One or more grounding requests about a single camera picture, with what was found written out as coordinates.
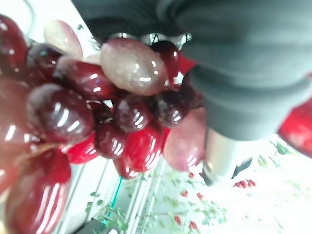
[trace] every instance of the grape bunch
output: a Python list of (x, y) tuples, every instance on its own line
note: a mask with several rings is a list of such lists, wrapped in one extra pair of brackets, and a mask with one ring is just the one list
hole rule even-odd
[(98, 63), (77, 54), (29, 46), (0, 15), (0, 195), (8, 191), (10, 234), (51, 233), (68, 197), (70, 163), (102, 156), (130, 179), (162, 156), (180, 171), (204, 157), (205, 110), (185, 75), (194, 63), (174, 44), (118, 38), (103, 44)]

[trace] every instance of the red grape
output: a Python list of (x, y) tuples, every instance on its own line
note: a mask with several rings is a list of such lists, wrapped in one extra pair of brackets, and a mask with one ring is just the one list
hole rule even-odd
[(178, 171), (188, 171), (205, 156), (206, 118), (204, 108), (191, 110), (172, 128), (164, 146), (164, 158)]
[(19, 72), (24, 67), (27, 43), (18, 25), (0, 14), (0, 73)]
[(312, 157), (312, 98), (289, 114), (278, 134), (296, 150)]
[(61, 20), (48, 22), (43, 29), (45, 42), (50, 43), (77, 59), (83, 57), (82, 47), (75, 32)]
[(119, 158), (115, 159), (114, 165), (115, 165), (115, 168), (116, 168), (118, 174), (123, 179), (133, 179), (138, 175), (138, 172), (130, 169), (127, 166), (127, 163), (125, 162), (124, 157), (119, 157)]
[(177, 84), (176, 78), (180, 70), (180, 52), (173, 43), (164, 40), (156, 42), (151, 48), (159, 53), (161, 59), (165, 63), (169, 79), (169, 88), (171, 90), (179, 90), (180, 85)]
[(37, 43), (27, 53), (26, 64), (28, 68), (40, 69), (49, 82), (53, 82), (53, 70), (58, 59), (65, 52), (47, 43)]
[(94, 126), (92, 111), (86, 101), (56, 84), (35, 88), (26, 107), (29, 125), (40, 138), (49, 142), (82, 142)]
[(32, 142), (39, 140), (26, 122), (25, 103), (30, 91), (24, 82), (0, 80), (0, 161), (29, 152)]
[(119, 89), (107, 79), (101, 67), (64, 56), (58, 60), (54, 76), (88, 100), (113, 99)]
[(127, 134), (122, 157), (129, 168), (145, 172), (156, 166), (162, 155), (162, 147), (162, 131), (150, 124), (143, 130)]
[(188, 105), (179, 92), (166, 91), (156, 95), (155, 100), (158, 121), (166, 127), (179, 124), (188, 113)]
[(119, 157), (125, 147), (126, 134), (113, 121), (107, 121), (96, 127), (96, 149), (105, 158)]
[(49, 150), (32, 158), (5, 204), (9, 233), (49, 234), (65, 208), (71, 179), (66, 155)]
[(95, 133), (92, 132), (85, 141), (71, 147), (66, 153), (69, 162), (81, 164), (96, 158), (98, 152), (95, 149), (94, 141)]
[(116, 104), (114, 118), (125, 132), (143, 129), (152, 119), (147, 100), (142, 96), (129, 94)]
[(167, 72), (164, 62), (139, 41), (109, 40), (102, 45), (101, 66), (114, 85), (128, 92), (151, 96), (165, 89)]

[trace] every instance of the pale pink grape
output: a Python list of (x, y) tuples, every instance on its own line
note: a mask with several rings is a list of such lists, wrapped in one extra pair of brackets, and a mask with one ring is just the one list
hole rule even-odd
[(45, 42), (50, 43), (77, 59), (83, 58), (82, 47), (74, 30), (61, 20), (48, 22), (43, 30)]
[(196, 166), (205, 155), (205, 131), (205, 109), (191, 110), (168, 134), (163, 151), (168, 164), (178, 171)]

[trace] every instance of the gray sleeve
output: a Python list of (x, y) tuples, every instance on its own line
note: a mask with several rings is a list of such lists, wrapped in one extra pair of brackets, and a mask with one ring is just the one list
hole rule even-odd
[(183, 53), (219, 133), (268, 136), (311, 96), (312, 1), (160, 0), (157, 13), (192, 33)]

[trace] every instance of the dark red grape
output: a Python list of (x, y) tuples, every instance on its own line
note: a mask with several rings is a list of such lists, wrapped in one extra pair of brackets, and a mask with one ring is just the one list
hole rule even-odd
[(119, 89), (107, 79), (101, 67), (68, 56), (61, 57), (54, 70), (71, 89), (88, 100), (114, 99)]
[(49, 82), (58, 59), (66, 53), (51, 44), (37, 43), (28, 50), (26, 64), (28, 68), (41, 69)]
[(312, 98), (293, 109), (278, 134), (297, 151), (312, 157)]
[(121, 156), (126, 142), (126, 134), (113, 121), (107, 121), (96, 127), (95, 145), (99, 154), (105, 158)]
[(188, 113), (189, 106), (181, 99), (179, 92), (166, 91), (156, 95), (155, 100), (158, 121), (166, 127), (179, 124)]
[(133, 179), (138, 175), (138, 172), (130, 169), (127, 166), (127, 163), (125, 162), (124, 157), (119, 157), (119, 158), (115, 159), (114, 165), (115, 165), (115, 168), (116, 168), (118, 174), (123, 179)]
[(68, 159), (60, 151), (30, 159), (5, 204), (8, 232), (50, 234), (65, 208), (70, 179)]
[(169, 89), (179, 90), (181, 84), (178, 84), (176, 78), (180, 70), (180, 52), (177, 47), (169, 41), (162, 40), (153, 44), (151, 48), (159, 53), (165, 63), (169, 79)]
[(114, 85), (137, 95), (160, 93), (168, 79), (165, 64), (157, 53), (127, 38), (111, 39), (102, 45), (101, 66)]
[(147, 100), (133, 94), (119, 100), (114, 111), (116, 124), (125, 132), (143, 129), (152, 117)]
[(18, 73), (25, 66), (26, 53), (23, 32), (13, 20), (0, 14), (0, 71)]
[(18, 166), (0, 163), (0, 196), (17, 181), (17, 178)]
[(127, 134), (122, 157), (129, 168), (137, 172), (146, 172), (157, 165), (162, 149), (162, 131), (150, 124), (143, 130)]
[(98, 153), (94, 142), (95, 133), (92, 132), (85, 141), (71, 147), (66, 153), (69, 162), (74, 164), (81, 164), (96, 158)]
[(77, 144), (89, 136), (94, 126), (86, 101), (56, 84), (35, 88), (26, 107), (29, 126), (48, 142)]
[(26, 122), (25, 104), (30, 91), (24, 82), (0, 80), (0, 164), (5, 156), (14, 159), (29, 152), (32, 143), (39, 140)]

